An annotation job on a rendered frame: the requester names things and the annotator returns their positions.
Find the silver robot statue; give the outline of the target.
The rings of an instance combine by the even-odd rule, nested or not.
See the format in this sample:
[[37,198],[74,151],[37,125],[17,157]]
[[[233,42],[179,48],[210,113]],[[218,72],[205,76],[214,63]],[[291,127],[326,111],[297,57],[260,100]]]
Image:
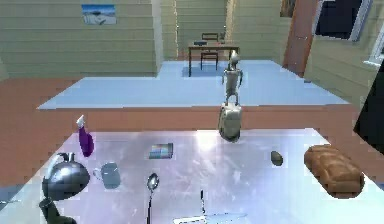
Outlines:
[[237,142],[241,133],[242,107],[239,103],[238,88],[242,84],[243,71],[238,68],[239,54],[233,50],[228,67],[222,75],[225,86],[225,101],[221,104],[218,130],[220,136],[228,142]]

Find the dark wooden chair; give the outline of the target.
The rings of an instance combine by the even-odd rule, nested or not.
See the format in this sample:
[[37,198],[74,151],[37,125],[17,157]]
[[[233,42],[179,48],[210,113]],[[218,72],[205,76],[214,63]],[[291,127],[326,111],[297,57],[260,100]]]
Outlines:
[[[217,43],[219,40],[218,33],[203,33],[201,35],[201,39],[204,41],[204,46],[208,43]],[[217,50],[212,49],[204,49],[200,53],[200,69],[203,69],[203,61],[204,60],[214,60],[215,67],[218,67],[219,54]]]

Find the brown wooden table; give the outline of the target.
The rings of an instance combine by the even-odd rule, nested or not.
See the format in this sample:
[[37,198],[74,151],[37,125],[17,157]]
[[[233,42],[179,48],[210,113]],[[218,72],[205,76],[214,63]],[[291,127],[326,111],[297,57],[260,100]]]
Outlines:
[[222,44],[222,43],[208,43],[206,46],[197,46],[194,45],[194,42],[188,45],[188,76],[192,75],[192,52],[193,51],[199,51],[201,53],[204,49],[212,49],[217,50],[218,54],[220,51],[228,51],[229,56],[228,58],[231,58],[231,55],[233,52],[239,53],[240,47],[233,44]]

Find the steel spoon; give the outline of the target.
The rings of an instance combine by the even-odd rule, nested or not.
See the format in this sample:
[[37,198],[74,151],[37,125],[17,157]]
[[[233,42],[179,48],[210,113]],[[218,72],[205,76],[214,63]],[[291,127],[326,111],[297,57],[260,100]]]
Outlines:
[[152,203],[152,195],[154,190],[158,187],[159,185],[159,177],[156,173],[152,173],[147,180],[147,188],[150,192],[149,195],[149,201],[148,201],[148,209],[147,209],[147,223],[146,224],[151,224],[151,203]]

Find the brown potato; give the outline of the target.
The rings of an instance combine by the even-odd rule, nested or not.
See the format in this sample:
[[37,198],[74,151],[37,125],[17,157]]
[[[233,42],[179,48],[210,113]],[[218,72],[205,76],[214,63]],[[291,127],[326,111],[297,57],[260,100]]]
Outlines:
[[275,166],[281,166],[283,164],[283,157],[282,155],[277,152],[277,151],[272,151],[270,153],[270,159],[271,159],[271,162],[275,165]]

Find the grey mug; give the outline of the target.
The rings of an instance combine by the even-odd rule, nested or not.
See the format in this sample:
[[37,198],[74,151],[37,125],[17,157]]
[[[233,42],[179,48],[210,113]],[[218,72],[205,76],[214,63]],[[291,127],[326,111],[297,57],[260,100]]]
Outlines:
[[106,189],[115,189],[121,184],[118,166],[115,162],[108,162],[92,171],[93,176],[100,180]]

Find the purple spray bottle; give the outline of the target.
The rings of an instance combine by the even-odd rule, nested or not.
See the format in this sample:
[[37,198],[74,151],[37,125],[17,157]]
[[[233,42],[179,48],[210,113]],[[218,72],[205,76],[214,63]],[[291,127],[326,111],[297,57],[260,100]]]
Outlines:
[[94,151],[94,141],[90,133],[85,129],[85,117],[81,115],[76,124],[78,126],[79,143],[82,153],[85,157],[90,157]]

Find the shiny steel kettle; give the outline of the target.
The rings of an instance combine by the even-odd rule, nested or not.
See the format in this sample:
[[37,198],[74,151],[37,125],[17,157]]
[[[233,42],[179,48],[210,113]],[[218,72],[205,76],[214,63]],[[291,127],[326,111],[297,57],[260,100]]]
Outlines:
[[42,179],[42,191],[53,201],[66,200],[80,193],[89,181],[87,168],[75,160],[75,154],[61,152],[48,165]]

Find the brown bread loaf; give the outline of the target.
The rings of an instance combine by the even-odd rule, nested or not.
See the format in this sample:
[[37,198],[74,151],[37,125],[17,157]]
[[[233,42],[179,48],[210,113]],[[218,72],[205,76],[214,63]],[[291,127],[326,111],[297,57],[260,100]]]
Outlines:
[[347,155],[330,144],[310,146],[304,153],[304,164],[334,198],[355,198],[365,186],[362,170]]

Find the white framed window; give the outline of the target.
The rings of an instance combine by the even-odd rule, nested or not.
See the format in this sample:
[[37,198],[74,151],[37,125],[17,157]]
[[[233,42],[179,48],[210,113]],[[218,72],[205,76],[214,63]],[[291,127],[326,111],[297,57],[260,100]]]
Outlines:
[[312,33],[357,42],[372,3],[373,0],[319,0]]

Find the blue framed wall picture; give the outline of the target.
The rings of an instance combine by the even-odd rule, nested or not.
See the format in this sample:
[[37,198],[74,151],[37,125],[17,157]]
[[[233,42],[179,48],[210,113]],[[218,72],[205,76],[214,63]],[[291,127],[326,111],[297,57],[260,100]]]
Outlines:
[[115,25],[115,6],[112,4],[82,4],[82,17],[86,25]]

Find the dark framed wall picture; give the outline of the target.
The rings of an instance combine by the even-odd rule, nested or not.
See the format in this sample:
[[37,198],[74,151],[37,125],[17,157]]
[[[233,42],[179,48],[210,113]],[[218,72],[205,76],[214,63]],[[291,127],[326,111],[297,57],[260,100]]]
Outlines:
[[295,9],[296,0],[281,0],[280,16],[291,18]]

